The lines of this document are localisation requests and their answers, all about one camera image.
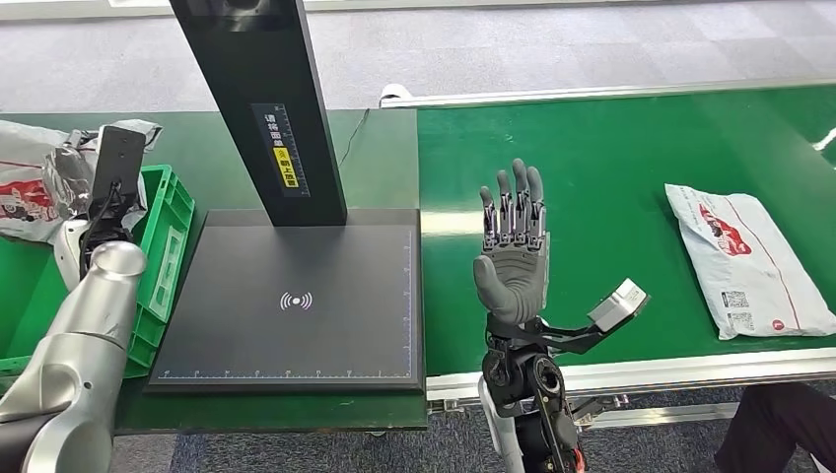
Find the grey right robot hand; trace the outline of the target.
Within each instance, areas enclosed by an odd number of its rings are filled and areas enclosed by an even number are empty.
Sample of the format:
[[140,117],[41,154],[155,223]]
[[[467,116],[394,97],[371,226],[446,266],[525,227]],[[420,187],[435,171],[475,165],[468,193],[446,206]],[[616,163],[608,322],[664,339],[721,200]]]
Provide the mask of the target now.
[[549,233],[540,172],[521,159],[496,175],[498,193],[483,186],[482,248],[473,261],[476,293],[498,321],[524,325],[546,307]]

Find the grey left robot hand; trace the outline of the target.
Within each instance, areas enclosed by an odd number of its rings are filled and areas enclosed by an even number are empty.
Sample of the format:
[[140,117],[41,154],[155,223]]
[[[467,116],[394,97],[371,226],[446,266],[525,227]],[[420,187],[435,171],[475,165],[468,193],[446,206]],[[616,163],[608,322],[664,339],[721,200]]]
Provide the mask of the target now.
[[96,151],[98,131],[73,130],[44,158],[43,184],[62,220],[89,218],[95,166],[86,153]]

